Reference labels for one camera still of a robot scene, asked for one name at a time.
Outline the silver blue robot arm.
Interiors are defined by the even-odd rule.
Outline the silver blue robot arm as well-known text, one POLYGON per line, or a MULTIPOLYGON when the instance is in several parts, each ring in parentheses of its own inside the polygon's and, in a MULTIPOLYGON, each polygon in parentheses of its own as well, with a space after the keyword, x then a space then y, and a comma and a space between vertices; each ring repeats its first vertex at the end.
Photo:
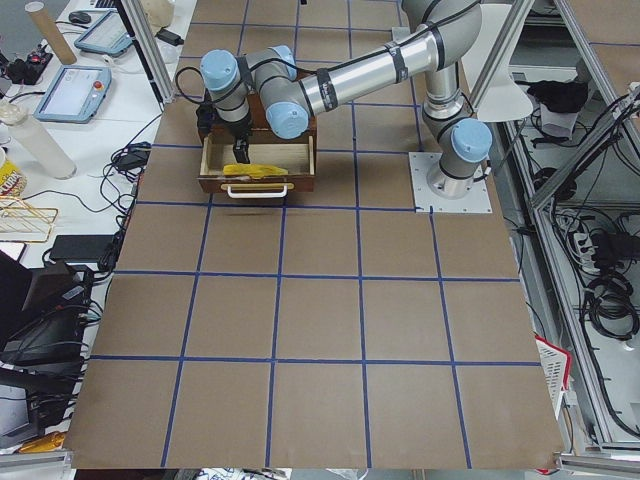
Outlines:
POLYGON ((249 161, 252 93, 260 97, 271 131, 292 140, 308 129, 311 118, 422 73, 427 86, 422 117, 443 150, 440 169, 448 179, 472 177, 492 137, 461 91, 458 63, 480 33, 481 6, 477 1, 404 1, 401 6, 409 36, 304 78, 285 45, 244 56, 221 49, 206 53, 199 70, 215 112, 234 137, 236 162, 249 161))

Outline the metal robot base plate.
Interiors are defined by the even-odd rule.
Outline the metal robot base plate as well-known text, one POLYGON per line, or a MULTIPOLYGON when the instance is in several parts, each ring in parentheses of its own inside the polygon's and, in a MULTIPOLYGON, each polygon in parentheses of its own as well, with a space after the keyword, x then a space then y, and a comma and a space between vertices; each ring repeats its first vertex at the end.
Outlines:
POLYGON ((477 164, 470 178, 457 180, 447 177, 440 170, 440 157, 439 152, 409 153, 416 212, 491 214, 491 201, 482 165, 477 164))

